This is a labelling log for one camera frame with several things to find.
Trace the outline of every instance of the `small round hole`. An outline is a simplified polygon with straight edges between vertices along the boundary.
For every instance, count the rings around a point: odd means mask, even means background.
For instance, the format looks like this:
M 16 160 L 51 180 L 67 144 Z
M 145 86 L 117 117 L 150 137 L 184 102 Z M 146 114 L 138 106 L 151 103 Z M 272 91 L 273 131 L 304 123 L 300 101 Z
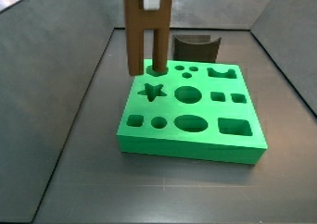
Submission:
M 197 72 L 198 71 L 198 67 L 196 67 L 196 66 L 190 67 L 190 71 Z
M 156 129 L 164 129 L 165 126 L 168 125 L 168 121 L 166 121 L 166 119 L 165 119 L 164 117 L 156 117 L 156 118 L 153 119 L 151 124 L 153 124 L 153 127 L 154 127 Z
M 177 66 L 176 66 L 176 70 L 180 70 L 180 71 L 181 71 L 181 70 L 184 70 L 184 69 L 185 69 L 184 66 L 181 66 L 181 65 L 177 65 Z
M 185 73 L 184 73 L 184 78 L 186 78 L 186 79 L 192 78 L 190 72 L 185 72 Z

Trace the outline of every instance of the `gray floor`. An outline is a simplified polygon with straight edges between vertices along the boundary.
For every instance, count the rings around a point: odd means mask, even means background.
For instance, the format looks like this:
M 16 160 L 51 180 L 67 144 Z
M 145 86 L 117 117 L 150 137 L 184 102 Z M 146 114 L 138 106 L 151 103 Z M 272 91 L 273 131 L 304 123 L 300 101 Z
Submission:
M 121 153 L 133 79 L 117 31 L 35 222 L 316 222 L 316 118 L 248 31 L 174 33 L 224 37 L 218 61 L 242 66 L 268 152 L 256 166 Z

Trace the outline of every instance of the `rectangular hole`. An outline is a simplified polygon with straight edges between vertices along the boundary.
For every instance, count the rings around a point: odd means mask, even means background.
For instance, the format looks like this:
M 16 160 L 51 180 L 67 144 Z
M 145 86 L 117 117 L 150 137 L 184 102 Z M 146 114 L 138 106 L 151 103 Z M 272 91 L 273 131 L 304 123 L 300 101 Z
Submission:
M 225 102 L 225 94 L 218 92 L 212 92 L 210 97 L 213 101 Z
M 253 136 L 250 123 L 244 119 L 218 118 L 218 128 L 222 134 Z
M 232 99 L 233 99 L 234 103 L 246 103 L 246 99 L 245 99 L 244 94 L 233 93 L 232 94 Z
M 143 124 L 143 116 L 141 115 L 130 115 L 127 118 L 126 125 L 131 127 L 141 127 Z

